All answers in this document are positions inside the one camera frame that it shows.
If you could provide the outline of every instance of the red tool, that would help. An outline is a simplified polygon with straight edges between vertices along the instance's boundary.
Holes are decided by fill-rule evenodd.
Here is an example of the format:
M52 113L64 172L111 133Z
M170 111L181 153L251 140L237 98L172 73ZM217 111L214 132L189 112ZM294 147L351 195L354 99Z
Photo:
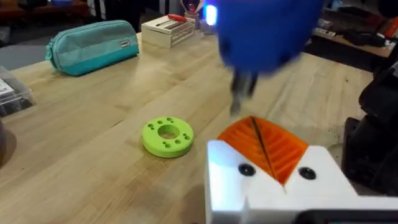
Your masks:
M187 18L185 18L183 16L175 15L175 14L169 14L169 15L167 15L167 17L169 17L169 19L177 21L177 22L186 22L187 21Z
M161 26L163 24L166 24L170 21L177 21L177 22L186 22L187 18L183 17L183 16L179 16L179 15L175 15L175 14L169 14L167 15L167 17L170 19L168 21L165 22L161 22L160 24L157 24L156 26Z

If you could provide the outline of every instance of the white plastic part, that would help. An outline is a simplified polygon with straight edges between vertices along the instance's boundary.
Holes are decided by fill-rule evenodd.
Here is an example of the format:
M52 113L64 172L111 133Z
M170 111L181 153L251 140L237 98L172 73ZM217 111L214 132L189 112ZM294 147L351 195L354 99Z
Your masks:
M244 163L255 168L253 176L239 172ZM298 172L301 167L313 169L316 179L304 179ZM357 196L320 146L307 149L282 186L224 141L210 141L205 185L207 224L292 223L309 209L398 210L398 198Z

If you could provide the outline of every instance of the wooden workbench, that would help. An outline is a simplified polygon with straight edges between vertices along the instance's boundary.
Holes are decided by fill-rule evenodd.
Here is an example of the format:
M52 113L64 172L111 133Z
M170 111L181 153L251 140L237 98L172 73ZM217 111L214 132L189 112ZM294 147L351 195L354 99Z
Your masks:
M216 37L171 50L141 44L138 57L83 77L48 62L12 71L37 105L5 119L1 223L204 223L206 142L231 124L231 72ZM258 83L242 116L269 119L332 152L344 121L360 118L368 72L302 54ZM145 123L176 116L195 132L191 151L160 159L141 142Z

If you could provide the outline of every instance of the screw head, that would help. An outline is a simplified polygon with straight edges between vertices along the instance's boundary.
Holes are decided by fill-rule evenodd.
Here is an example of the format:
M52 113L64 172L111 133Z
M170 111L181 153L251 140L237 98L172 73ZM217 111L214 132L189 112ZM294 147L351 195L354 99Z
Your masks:
M299 174L307 180L315 180L317 178L317 174L315 171L309 167L301 167L298 169Z
M251 177L256 173L255 168L250 164L240 164L238 170L242 175L246 177Z

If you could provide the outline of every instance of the clear plastic container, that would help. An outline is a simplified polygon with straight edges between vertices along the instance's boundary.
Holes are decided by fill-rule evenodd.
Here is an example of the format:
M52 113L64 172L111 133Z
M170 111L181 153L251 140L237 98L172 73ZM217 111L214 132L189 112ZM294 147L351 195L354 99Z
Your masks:
M33 105L32 91L0 66L0 116L5 117Z

